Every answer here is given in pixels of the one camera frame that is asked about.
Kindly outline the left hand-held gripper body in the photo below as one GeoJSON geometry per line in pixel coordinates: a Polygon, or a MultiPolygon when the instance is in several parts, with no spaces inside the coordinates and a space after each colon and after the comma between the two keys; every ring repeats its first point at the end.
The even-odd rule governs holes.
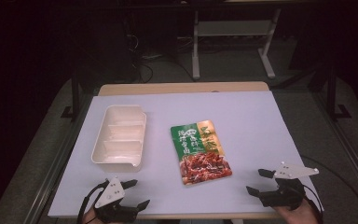
{"type": "Polygon", "coordinates": [[[121,183],[117,177],[111,179],[93,205],[96,217],[102,222],[133,222],[136,219],[136,207],[120,204],[125,196],[121,183]]]}

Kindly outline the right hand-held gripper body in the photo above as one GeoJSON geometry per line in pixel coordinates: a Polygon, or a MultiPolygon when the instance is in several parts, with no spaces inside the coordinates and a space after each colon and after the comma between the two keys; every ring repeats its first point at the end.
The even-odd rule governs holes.
{"type": "Polygon", "coordinates": [[[275,175],[271,179],[276,181],[278,188],[273,191],[260,192],[259,199],[265,207],[288,206],[292,210],[297,209],[306,196],[299,178],[319,174],[317,168],[284,161],[274,172],[275,175]]]}

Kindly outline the cream divided plastic tray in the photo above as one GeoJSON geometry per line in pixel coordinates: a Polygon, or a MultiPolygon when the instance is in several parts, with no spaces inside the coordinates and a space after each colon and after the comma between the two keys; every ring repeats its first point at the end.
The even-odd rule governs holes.
{"type": "Polygon", "coordinates": [[[91,160],[107,173],[135,173],[142,167],[146,114],[139,105],[110,105],[91,160]]]}

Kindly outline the green and red snack packet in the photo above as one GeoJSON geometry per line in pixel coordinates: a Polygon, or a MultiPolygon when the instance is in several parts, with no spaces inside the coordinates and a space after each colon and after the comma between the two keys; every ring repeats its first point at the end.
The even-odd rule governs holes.
{"type": "Polygon", "coordinates": [[[184,185],[194,185],[232,175],[211,120],[171,127],[184,185]]]}

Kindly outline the person's right hand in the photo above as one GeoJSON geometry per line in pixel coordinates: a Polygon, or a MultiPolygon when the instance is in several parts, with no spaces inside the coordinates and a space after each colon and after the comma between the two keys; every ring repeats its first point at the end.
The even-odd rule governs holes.
{"type": "Polygon", "coordinates": [[[306,200],[303,200],[302,204],[295,210],[289,210],[284,206],[276,206],[274,210],[287,224],[319,224],[313,208],[306,200]]]}

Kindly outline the person's left hand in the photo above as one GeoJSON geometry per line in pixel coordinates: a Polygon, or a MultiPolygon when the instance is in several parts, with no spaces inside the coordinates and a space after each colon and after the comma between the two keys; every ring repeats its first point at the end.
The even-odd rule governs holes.
{"type": "Polygon", "coordinates": [[[98,219],[95,215],[94,209],[90,208],[81,218],[81,224],[107,224],[98,219]]]}

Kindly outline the white table mat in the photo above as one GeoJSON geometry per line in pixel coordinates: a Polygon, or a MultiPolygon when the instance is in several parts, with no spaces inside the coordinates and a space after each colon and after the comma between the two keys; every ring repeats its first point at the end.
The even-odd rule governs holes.
{"type": "Polygon", "coordinates": [[[301,164],[295,143],[269,91],[98,96],[89,107],[62,181],[51,204],[51,217],[76,217],[84,197],[109,178],[91,160],[105,110],[110,105],[139,105],[146,113],[140,171],[120,173],[136,180],[123,204],[148,201],[141,219],[275,218],[274,210],[248,194],[276,189],[259,170],[275,170],[282,162],[301,164]],[[210,120],[233,174],[196,185],[183,184],[170,129],[210,120]]]}

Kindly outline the black metal stand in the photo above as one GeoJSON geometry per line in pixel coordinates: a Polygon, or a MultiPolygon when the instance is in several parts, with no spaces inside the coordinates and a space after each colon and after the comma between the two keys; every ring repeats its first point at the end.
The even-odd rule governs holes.
{"type": "Polygon", "coordinates": [[[315,66],[308,88],[312,92],[320,92],[323,87],[326,87],[325,110],[329,118],[333,121],[350,119],[351,114],[345,105],[338,105],[336,103],[337,76],[334,66],[318,63],[315,66]]]}
{"type": "Polygon", "coordinates": [[[80,98],[79,98],[79,81],[77,77],[77,71],[74,69],[71,75],[71,94],[72,94],[72,105],[67,106],[61,117],[64,119],[70,119],[75,121],[80,111],[80,98]]]}

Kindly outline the aluminium frame rail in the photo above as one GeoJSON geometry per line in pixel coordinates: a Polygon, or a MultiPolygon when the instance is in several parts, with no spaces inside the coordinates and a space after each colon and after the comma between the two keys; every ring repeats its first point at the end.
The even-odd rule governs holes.
{"type": "Polygon", "coordinates": [[[75,118],[63,117],[73,97],[58,94],[44,118],[21,165],[27,205],[21,224],[38,224],[62,178],[73,146],[90,107],[92,95],[81,94],[75,118]]]}
{"type": "Polygon", "coordinates": [[[325,102],[323,97],[320,93],[313,93],[312,98],[315,101],[316,105],[318,106],[319,110],[322,112],[324,119],[328,123],[328,125],[333,130],[336,138],[338,139],[339,143],[341,144],[343,150],[345,151],[351,166],[358,178],[358,155],[356,154],[354,147],[351,145],[349,139],[345,135],[344,131],[338,125],[337,119],[334,119],[327,113],[325,102]]]}

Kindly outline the white metal table frame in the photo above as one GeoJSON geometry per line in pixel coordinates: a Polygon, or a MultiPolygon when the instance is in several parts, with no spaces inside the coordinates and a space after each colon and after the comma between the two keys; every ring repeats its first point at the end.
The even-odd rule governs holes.
{"type": "Polygon", "coordinates": [[[281,14],[279,8],[274,10],[270,20],[256,21],[199,21],[199,12],[195,12],[193,25],[192,78],[200,79],[199,37],[206,36],[264,36],[265,44],[258,54],[267,77],[276,77],[269,61],[269,47],[281,14]]]}

